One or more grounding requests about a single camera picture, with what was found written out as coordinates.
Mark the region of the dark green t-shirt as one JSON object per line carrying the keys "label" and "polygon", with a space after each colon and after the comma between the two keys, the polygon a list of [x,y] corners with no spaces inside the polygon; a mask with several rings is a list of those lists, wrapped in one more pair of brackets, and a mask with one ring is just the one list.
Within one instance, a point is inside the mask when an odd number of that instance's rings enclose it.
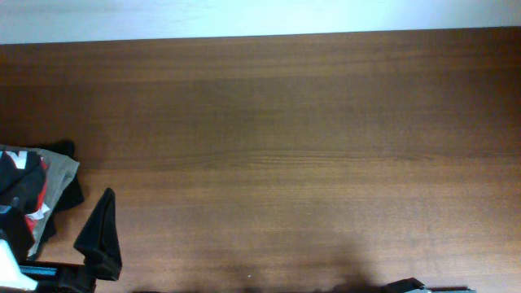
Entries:
{"label": "dark green t-shirt", "polygon": [[17,261],[26,260],[35,243],[30,216],[41,209],[45,191],[46,164],[38,153],[1,152],[1,239]]}

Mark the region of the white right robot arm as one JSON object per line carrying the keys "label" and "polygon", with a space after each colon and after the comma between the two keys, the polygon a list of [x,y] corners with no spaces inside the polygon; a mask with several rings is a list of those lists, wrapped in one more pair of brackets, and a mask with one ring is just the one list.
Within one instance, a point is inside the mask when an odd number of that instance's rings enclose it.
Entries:
{"label": "white right robot arm", "polygon": [[381,287],[382,293],[476,293],[464,286],[427,287],[416,278],[402,279]]}

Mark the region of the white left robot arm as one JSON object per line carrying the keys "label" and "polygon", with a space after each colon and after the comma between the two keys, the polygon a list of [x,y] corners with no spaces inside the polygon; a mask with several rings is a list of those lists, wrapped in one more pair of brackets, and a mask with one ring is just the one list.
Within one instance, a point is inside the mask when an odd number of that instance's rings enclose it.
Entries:
{"label": "white left robot arm", "polygon": [[107,188],[78,234],[83,263],[28,259],[35,243],[23,213],[1,206],[2,292],[94,292],[98,280],[116,282],[123,267],[116,230],[116,195]]}

